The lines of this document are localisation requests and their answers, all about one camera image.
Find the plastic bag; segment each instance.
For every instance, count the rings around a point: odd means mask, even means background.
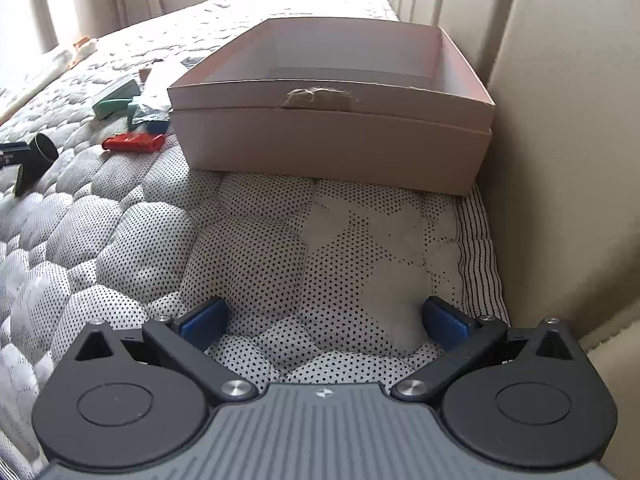
[[[171,100],[166,89],[180,79],[187,68],[178,61],[165,60],[153,64],[145,81],[145,89],[138,99],[138,109],[132,124],[146,121],[168,121]]]

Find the quilted mattress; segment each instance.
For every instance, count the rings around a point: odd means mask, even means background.
[[[169,130],[158,153],[100,144],[126,119],[90,99],[153,59],[198,59],[273,16],[396,20],[386,0],[209,0],[121,30],[0,128],[48,135],[59,159],[21,199],[0,172],[0,458],[45,464],[31,409],[91,318],[139,327],[213,296],[231,309],[207,350],[253,381],[380,381],[440,354],[419,307],[437,294],[506,319],[488,220],[468,198],[349,182],[191,171]]]

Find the white mattress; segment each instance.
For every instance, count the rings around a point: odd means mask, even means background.
[[[33,403],[93,317],[139,327],[213,296],[231,308],[207,353],[270,381],[381,381],[440,354],[420,325],[437,294],[506,319],[488,221],[468,198],[348,182],[190,171],[171,131],[159,153],[108,153],[121,116],[95,121],[105,84],[155,58],[202,57],[270,16],[396,20],[386,0],[209,0],[102,38],[0,128],[47,134],[60,158],[33,192],[0,172],[0,458],[46,462]]]

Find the metal screw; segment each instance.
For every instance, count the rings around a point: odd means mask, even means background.
[[[396,388],[405,397],[417,397],[427,392],[427,385],[417,379],[400,381]]]
[[[234,379],[222,385],[222,392],[230,397],[242,397],[251,391],[251,384],[247,381]]]
[[[316,391],[316,395],[318,397],[322,397],[323,399],[326,399],[327,397],[331,397],[334,394],[333,390],[330,390],[329,388],[320,388],[318,391]]]

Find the blue pad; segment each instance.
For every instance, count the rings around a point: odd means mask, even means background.
[[[467,316],[455,307],[448,304],[440,305],[431,298],[422,305],[422,325],[429,338],[445,351],[455,348],[471,336],[471,329],[463,321],[466,318]]]
[[[225,300],[215,298],[201,304],[187,319],[178,325],[178,335],[203,352],[220,341],[226,332],[229,309]]]

